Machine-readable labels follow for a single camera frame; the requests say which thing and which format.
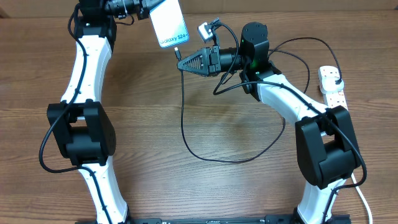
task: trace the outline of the white cable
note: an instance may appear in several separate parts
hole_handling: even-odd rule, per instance
[[[354,176],[354,172],[351,174],[351,179],[353,180],[353,183],[356,184],[356,179]],[[373,217],[372,217],[372,212],[371,208],[368,205],[368,202],[365,199],[365,196],[362,194],[361,189],[359,187],[355,187],[356,191],[358,192],[359,196],[362,199],[363,204],[365,205],[366,211],[368,212],[368,217],[369,217],[369,224],[373,224]]]
[[[124,0],[122,0],[122,1],[123,1],[123,6],[124,6],[124,12],[126,13],[126,17],[127,17],[127,16],[129,16],[129,14],[127,13],[126,3],[124,3]]]

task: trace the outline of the white arm segment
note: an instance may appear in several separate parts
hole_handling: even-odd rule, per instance
[[[106,66],[112,56],[111,46],[107,38],[98,37],[98,35],[84,35],[79,40],[85,47],[88,56],[85,76],[80,88],[81,94],[77,96],[74,103],[84,103],[87,99],[100,102]],[[76,60],[72,77],[61,99],[61,101],[65,100],[67,103],[70,102],[75,94],[75,88],[77,87],[83,69],[83,51],[78,43],[76,43],[76,48]],[[124,223],[127,217],[127,203],[120,194],[118,182],[113,170],[112,156],[108,157],[105,166],[100,166],[98,163],[84,164],[83,166],[90,168],[95,173],[101,196],[112,223]],[[105,212],[102,210],[93,178],[86,170],[80,169],[79,172],[85,178],[91,197],[93,198],[97,211],[97,222],[100,224],[109,223]]]
[[[111,46],[107,38],[98,37],[98,35],[84,35],[79,40],[85,47],[88,56],[86,72],[80,88],[81,94],[77,96],[75,103],[84,103],[87,99],[100,102],[106,65],[112,56]],[[61,101],[65,100],[67,103],[70,102],[73,94],[75,94],[75,88],[83,69],[83,51],[78,43],[76,43],[76,48],[76,60],[72,77],[65,94],[61,98]]]
[[[320,224],[322,222],[323,212],[328,203],[331,190],[335,187],[341,186],[346,180],[340,179],[330,183],[327,188],[321,190],[317,186],[312,186],[310,183],[305,183],[303,199],[297,207],[297,213],[305,224]],[[326,220],[331,217],[331,208],[335,202],[336,195],[331,201]]]
[[[283,83],[285,86],[293,89],[298,93],[305,101],[312,104],[318,111],[324,113],[327,105],[316,102],[309,98],[307,95],[302,93],[296,87],[287,81],[284,75],[272,75],[264,79],[265,82]],[[258,84],[259,99],[271,106],[273,109],[278,111],[293,127],[297,121],[300,121],[303,117],[308,116],[312,118],[318,114],[312,110],[308,110],[296,96],[286,89],[267,85]],[[341,186],[346,180],[340,179],[333,183],[330,183],[327,188],[321,190],[317,186],[313,186],[306,182],[303,199],[297,207],[297,212],[304,221],[305,224],[319,224],[322,221],[323,212],[325,211],[326,204],[328,202],[331,190],[337,186]],[[331,202],[326,220],[331,217],[331,208],[335,201],[336,195],[334,195]]]
[[[284,75],[272,75],[263,79],[265,82],[283,83],[285,86],[293,89],[298,93],[305,101],[312,104],[318,111],[324,113],[327,108],[326,105],[316,102],[315,100],[309,98],[307,95],[302,93],[296,87],[287,81]],[[259,99],[273,109],[275,109],[282,117],[284,117],[287,122],[294,127],[296,121],[301,121],[305,116],[312,118],[317,114],[312,110],[308,110],[296,96],[291,92],[281,87],[268,85],[268,84],[257,84]]]
[[[112,223],[124,223],[127,218],[127,203],[120,194],[118,182],[116,181],[116,176],[113,171],[112,156],[108,157],[105,166],[100,166],[99,164],[84,164],[83,166],[90,168],[95,173],[104,204],[106,205]],[[97,211],[97,222],[100,224],[108,224],[109,222],[105,212],[102,210],[93,178],[87,170],[80,169],[79,172],[85,178],[91,197],[93,198]]]

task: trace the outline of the green led light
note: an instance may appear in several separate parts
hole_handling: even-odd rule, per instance
[[[257,65],[258,65],[258,61],[257,60],[253,60],[253,63],[250,64],[250,68],[251,69],[255,69],[255,68],[257,68]]]

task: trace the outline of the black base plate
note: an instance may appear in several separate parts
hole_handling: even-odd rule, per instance
[[[265,218],[198,218],[161,220],[159,218],[133,218],[128,224],[300,224],[293,215],[266,215]],[[351,224],[349,215],[333,215],[327,224]]]

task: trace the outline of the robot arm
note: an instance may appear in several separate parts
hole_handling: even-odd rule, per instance
[[[292,126],[295,126],[297,162],[307,183],[303,199],[295,209],[291,221],[308,224],[321,223],[331,190],[343,185],[353,170],[360,166],[358,158],[354,155],[353,148],[330,129],[323,117],[310,110],[291,91],[261,82],[283,84],[283,86],[289,87],[316,110],[332,120],[358,148],[348,111],[343,107],[328,108],[311,99],[287,81],[280,70],[268,59],[269,42],[265,25],[251,22],[243,27],[238,54],[235,53],[236,48],[220,49],[219,40],[215,34],[215,29],[218,27],[207,23],[199,27],[198,31],[203,40],[206,42],[212,38],[215,44],[212,47],[202,48],[179,61],[178,69],[204,77],[217,76],[221,72],[226,72],[230,67],[232,71],[243,70],[239,75],[242,83],[251,82],[243,85],[245,93],[252,94],[257,101],[271,106]],[[324,144],[322,136],[326,134],[335,135],[335,140]],[[326,215],[326,220],[329,223],[334,222],[331,208],[335,197],[336,195],[333,196]]]
[[[141,20],[148,18],[150,12],[156,12],[159,17],[160,10],[173,13],[176,7],[180,9],[177,0],[80,0],[79,6],[83,16],[75,17],[74,35],[87,54],[80,94],[71,102],[84,62],[81,46],[76,43],[76,60],[68,88],[61,103],[49,105],[47,117],[53,125],[62,115],[63,119],[55,123],[53,133],[62,156],[70,159],[72,165],[86,168],[79,171],[96,207],[96,223],[130,223],[129,209],[113,169],[116,133],[101,105],[104,74],[116,41],[114,17],[123,19],[135,13]],[[70,109],[63,114],[66,105],[71,103]],[[78,119],[85,120],[86,126],[70,125]]]

